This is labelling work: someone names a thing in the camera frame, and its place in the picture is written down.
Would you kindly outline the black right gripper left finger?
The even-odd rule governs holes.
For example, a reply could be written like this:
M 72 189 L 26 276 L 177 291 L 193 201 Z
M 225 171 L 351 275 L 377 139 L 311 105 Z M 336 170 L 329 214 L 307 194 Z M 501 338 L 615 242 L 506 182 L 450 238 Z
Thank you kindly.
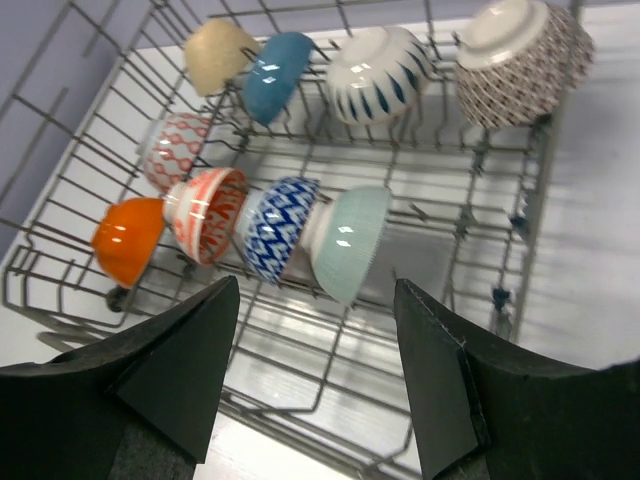
M 224 277 L 54 359 L 1 370 L 5 479 L 190 479 L 206 459 L 239 313 Z

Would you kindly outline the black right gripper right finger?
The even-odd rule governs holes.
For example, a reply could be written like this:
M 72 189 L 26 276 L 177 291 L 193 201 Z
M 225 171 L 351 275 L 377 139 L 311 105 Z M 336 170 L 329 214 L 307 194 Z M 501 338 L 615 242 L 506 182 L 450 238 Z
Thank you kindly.
M 425 479 L 635 479 L 639 364 L 526 350 L 400 279 L 394 318 Z

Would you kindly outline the orange floral pattern bowl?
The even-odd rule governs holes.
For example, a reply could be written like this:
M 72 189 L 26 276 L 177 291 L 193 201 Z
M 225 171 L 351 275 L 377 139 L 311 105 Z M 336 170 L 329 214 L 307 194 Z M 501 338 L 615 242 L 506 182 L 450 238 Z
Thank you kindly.
M 163 217 L 184 254 L 200 265 L 211 265 L 230 246 L 247 194 L 241 170 L 206 169 L 171 187 L 164 197 Z

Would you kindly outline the pale green bowl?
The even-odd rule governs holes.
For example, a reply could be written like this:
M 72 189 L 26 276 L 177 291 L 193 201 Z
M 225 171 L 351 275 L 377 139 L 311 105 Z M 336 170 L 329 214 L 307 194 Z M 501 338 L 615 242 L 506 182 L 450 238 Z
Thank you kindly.
M 301 238 L 318 285 L 351 305 L 375 258 L 392 200 L 389 189 L 359 186 L 314 203 Z

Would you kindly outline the orange geometric pattern bowl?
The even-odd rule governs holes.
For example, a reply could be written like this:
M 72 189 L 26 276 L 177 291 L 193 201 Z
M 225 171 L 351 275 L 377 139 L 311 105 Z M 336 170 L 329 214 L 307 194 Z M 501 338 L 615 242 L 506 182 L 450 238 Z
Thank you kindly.
M 260 280 L 277 285 L 316 202 L 320 181 L 285 176 L 249 195 L 236 231 L 245 264 Z

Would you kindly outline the blue white patterned bowl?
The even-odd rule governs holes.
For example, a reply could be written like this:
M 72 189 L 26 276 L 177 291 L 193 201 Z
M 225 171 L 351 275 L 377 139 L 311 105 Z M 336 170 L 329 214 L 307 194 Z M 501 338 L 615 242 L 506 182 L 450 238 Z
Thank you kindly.
M 153 120 L 136 154 L 147 181 L 167 193 L 189 172 L 207 138 L 209 120 L 189 112 L 169 113 Z

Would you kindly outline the white bowl orange rim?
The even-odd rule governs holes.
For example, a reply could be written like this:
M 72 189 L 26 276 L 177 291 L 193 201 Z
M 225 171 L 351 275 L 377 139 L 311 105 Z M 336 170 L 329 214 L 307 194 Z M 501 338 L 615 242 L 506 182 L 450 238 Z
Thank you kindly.
M 411 108 L 434 73 L 426 48 L 409 30 L 371 27 L 350 37 L 331 60 L 328 98 L 342 123 L 375 125 Z

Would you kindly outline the tan bowl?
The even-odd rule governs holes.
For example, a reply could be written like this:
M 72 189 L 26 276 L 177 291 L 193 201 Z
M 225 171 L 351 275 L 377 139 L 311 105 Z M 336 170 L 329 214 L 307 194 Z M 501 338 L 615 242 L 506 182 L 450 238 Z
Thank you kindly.
M 187 73 L 200 97 L 216 93 L 251 62 L 243 49 L 258 53 L 259 43 L 242 28 L 214 18 L 203 23 L 184 43 Z

